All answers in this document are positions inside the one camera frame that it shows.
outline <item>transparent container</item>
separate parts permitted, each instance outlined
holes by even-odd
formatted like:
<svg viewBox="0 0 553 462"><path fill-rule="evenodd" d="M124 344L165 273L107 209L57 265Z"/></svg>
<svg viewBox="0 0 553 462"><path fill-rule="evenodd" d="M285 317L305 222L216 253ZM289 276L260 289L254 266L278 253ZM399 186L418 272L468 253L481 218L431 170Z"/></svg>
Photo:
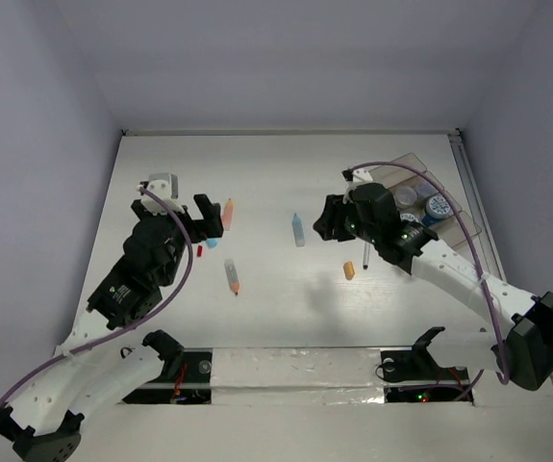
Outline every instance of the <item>transparent container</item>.
<svg viewBox="0 0 553 462"><path fill-rule="evenodd" d="M405 156L395 159L394 162L413 167L422 173L425 173L432 180L434 180L438 186L440 186L438 193L447 196L455 204L456 210L454 210L454 215L429 226L430 229L435 231L450 247L455 248L465 242L465 235L456 220L456 214L459 215L465 223L466 230L470 233L470 236L477 236L481 232L481 227L473 221L472 217L467 212L462 210L462 206L453 198L451 194L449 194L449 192L445 190L444 186L437 179L437 177L428 171L428 167L425 166L414 153L410 152ZM424 216L426 201L431 196L428 194L432 192L427 189L428 185L424 184L425 180L418 177L411 171L400 167L382 166L373 168L369 172L374 181L381 183L392 193L395 193L398 188L402 187L410 187L414 189L417 192L416 203L412 207L406 210L401 210L400 212L403 214L413 214L419 219Z"/></svg>

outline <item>pen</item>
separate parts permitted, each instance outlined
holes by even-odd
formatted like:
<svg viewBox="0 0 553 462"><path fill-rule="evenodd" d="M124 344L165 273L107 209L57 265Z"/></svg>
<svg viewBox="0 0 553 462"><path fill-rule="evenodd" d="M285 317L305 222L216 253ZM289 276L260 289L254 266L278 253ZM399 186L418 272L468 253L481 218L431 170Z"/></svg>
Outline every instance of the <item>pen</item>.
<svg viewBox="0 0 553 462"><path fill-rule="evenodd" d="M370 260L370 243L364 245L364 270L368 269L368 260Z"/></svg>

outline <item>blue object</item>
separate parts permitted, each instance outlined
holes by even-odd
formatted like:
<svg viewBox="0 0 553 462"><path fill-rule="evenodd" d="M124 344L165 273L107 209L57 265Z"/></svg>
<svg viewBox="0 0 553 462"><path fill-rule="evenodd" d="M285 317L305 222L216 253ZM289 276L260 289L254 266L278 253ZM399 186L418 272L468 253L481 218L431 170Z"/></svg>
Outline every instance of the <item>blue object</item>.
<svg viewBox="0 0 553 462"><path fill-rule="evenodd" d="M415 186L415 192L417 193L417 197L419 199L427 199L428 197L432 197L434 194L438 193L437 189L426 180L421 180Z"/></svg>
<svg viewBox="0 0 553 462"><path fill-rule="evenodd" d="M302 220L297 214L293 214L293 237L295 238L295 245L303 247L306 244L304 239L304 228L302 227Z"/></svg>
<svg viewBox="0 0 553 462"><path fill-rule="evenodd" d="M451 215L453 215L453 211L445 198L440 194L433 195L426 202L425 215L421 219L421 223L424 226L431 226L451 217Z"/></svg>

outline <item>gray wall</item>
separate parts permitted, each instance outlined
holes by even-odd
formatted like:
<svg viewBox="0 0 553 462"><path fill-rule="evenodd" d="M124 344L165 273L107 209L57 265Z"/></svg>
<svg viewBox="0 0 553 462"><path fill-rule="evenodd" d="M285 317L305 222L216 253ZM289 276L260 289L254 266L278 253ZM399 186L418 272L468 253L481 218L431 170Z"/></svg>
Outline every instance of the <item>gray wall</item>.
<svg viewBox="0 0 553 462"><path fill-rule="evenodd" d="M56 4L0 0L0 396L70 325L119 134Z"/></svg>
<svg viewBox="0 0 553 462"><path fill-rule="evenodd" d="M534 0L59 0L124 128L463 126Z"/></svg>
<svg viewBox="0 0 553 462"><path fill-rule="evenodd" d="M465 145L507 276L553 292L553 2L540 2Z"/></svg>

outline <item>black bracket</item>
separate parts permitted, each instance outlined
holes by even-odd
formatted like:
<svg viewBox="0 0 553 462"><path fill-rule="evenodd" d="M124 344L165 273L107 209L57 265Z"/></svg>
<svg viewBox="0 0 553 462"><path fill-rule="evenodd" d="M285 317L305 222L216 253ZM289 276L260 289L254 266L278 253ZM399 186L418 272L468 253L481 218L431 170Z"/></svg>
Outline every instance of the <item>black bracket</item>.
<svg viewBox="0 0 553 462"><path fill-rule="evenodd" d="M184 347L173 337L162 330L150 332L143 339L145 347L152 347L159 353L159 359L164 362L161 376L174 377L180 371Z"/></svg>
<svg viewBox="0 0 553 462"><path fill-rule="evenodd" d="M513 317L515 326L505 342L512 381L531 391L553 373L553 294L533 300L535 305L524 316ZM497 350L494 353L500 366Z"/></svg>
<svg viewBox="0 0 553 462"><path fill-rule="evenodd" d="M212 390L212 351L185 351L182 367L173 375L162 374L149 382L150 388L139 388L127 395L123 401L127 404L210 404ZM178 397L174 397L175 383L183 380Z"/></svg>
<svg viewBox="0 0 553 462"><path fill-rule="evenodd" d="M432 327L409 349L388 349L381 351L381 365L383 378L389 383L398 383L411 380L434 380L439 377L447 378L446 369L439 365L428 352L428 346L439 335L444 327ZM468 380L467 371L458 371L461 380Z"/></svg>
<svg viewBox="0 0 553 462"><path fill-rule="evenodd" d="M13 420L12 412L10 406L0 409L0 435L13 442L13 450L25 462L64 462L82 441L82 414L67 411L58 430L35 436L32 427L22 429Z"/></svg>

